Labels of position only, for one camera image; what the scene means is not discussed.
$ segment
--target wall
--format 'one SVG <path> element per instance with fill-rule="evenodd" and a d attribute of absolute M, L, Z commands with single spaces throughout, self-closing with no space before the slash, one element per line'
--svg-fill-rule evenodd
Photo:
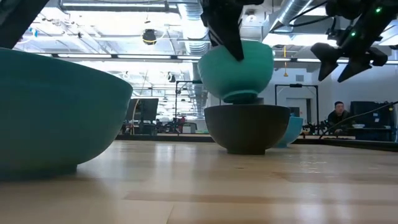
<path fill-rule="evenodd" d="M 334 108 L 334 102 L 345 103 L 349 110 L 351 101 L 396 101 L 398 100 L 398 71 L 395 65 L 373 67 L 343 83 L 337 79 L 346 65 L 339 65 L 322 82 L 316 81 L 320 89 L 320 117 L 327 116 Z M 319 70 L 313 73 L 317 80 Z"/>
<path fill-rule="evenodd" d="M 285 70 L 280 69 L 275 71 L 272 80 L 268 84 L 267 88 L 259 94 L 259 97 L 264 98 L 264 104 L 274 105 L 275 104 L 275 84 L 294 84 L 297 83 L 295 80 L 296 75 L 304 75 L 304 82 L 300 82 L 303 85 L 312 84 L 312 73 L 307 73 L 305 68 L 288 68 L 288 77 L 284 77 Z M 287 106 L 288 98 L 299 98 L 299 99 L 311 99 L 311 117 L 312 122 L 317 122 L 317 107 L 316 107 L 316 94 L 315 89 L 312 87 L 303 88 L 290 88 L 284 86 L 277 87 L 277 104 L 281 106 Z"/>

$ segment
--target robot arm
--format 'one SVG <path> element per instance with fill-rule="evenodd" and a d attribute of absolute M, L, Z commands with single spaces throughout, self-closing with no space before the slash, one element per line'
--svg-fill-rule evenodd
<path fill-rule="evenodd" d="M 239 28 L 243 6 L 262 4 L 264 0 L 201 0 L 201 19 L 209 28 L 212 47 L 224 45 L 237 60 L 244 59 Z"/>
<path fill-rule="evenodd" d="M 311 51 L 321 61 L 319 81 L 325 79 L 337 66 L 340 57 L 349 58 L 338 81 L 343 82 L 373 66 L 383 66 L 387 55 L 372 44 L 381 40 L 380 35 L 393 19 L 397 18 L 397 0 L 328 0 L 326 13 L 354 20 L 355 24 L 345 30 L 333 30 L 330 39 L 337 41 L 338 48 L 317 43 Z"/>

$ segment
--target wooden table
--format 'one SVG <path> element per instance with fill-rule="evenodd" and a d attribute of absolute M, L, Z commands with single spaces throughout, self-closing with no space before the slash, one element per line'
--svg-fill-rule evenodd
<path fill-rule="evenodd" d="M 398 154 L 291 145 L 115 141 L 53 180 L 1 183 L 0 223 L 398 223 Z"/>
<path fill-rule="evenodd" d="M 178 134 L 175 133 L 158 133 L 158 136 L 178 136 Z M 179 136 L 182 137 L 211 137 L 209 134 L 180 134 Z M 318 139 L 319 136 L 312 136 L 312 135 L 307 135 L 305 136 L 305 139 Z M 340 138 L 340 139 L 352 139 L 355 140 L 355 136 L 323 136 L 322 139 L 329 138 L 329 139 L 335 139 L 335 138 Z"/>

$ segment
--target door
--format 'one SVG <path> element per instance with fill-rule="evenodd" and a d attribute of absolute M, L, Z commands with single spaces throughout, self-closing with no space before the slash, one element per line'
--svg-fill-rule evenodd
<path fill-rule="evenodd" d="M 286 98 L 286 106 L 289 108 L 298 108 L 299 115 L 307 123 L 307 99 L 305 98 Z"/>
<path fill-rule="evenodd" d="M 290 107 L 290 115 L 300 117 L 300 108 Z"/>

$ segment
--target metal frame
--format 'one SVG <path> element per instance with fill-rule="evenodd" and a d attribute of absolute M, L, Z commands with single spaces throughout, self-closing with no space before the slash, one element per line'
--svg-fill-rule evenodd
<path fill-rule="evenodd" d="M 68 61 L 81 61 L 82 59 L 87 61 L 143 61 L 143 62 L 198 62 L 201 55 L 149 55 L 149 54 L 71 54 L 68 52 L 64 53 L 33 53 L 38 55 L 45 55 L 48 57 L 60 58 Z M 315 63 L 320 64 L 321 61 L 315 58 L 274 58 L 275 62 L 287 62 L 287 63 Z M 338 60 L 337 63 L 347 64 L 348 59 Z M 398 65 L 398 60 L 388 60 L 386 65 Z"/>
<path fill-rule="evenodd" d="M 315 97 L 316 97 L 316 104 L 317 104 L 317 126 L 319 127 L 319 95 L 318 95 L 318 85 L 302 85 L 302 84 L 275 84 L 275 105 L 278 102 L 278 94 L 277 94 L 277 87 L 278 86 L 287 86 L 290 88 L 302 88 L 302 87 L 314 87 L 315 88 Z"/>
<path fill-rule="evenodd" d="M 178 84 L 179 83 L 192 83 L 192 84 L 203 84 L 201 80 L 194 80 L 194 81 L 176 81 L 175 82 L 175 113 L 174 117 L 177 118 L 177 97 L 178 97 Z"/>

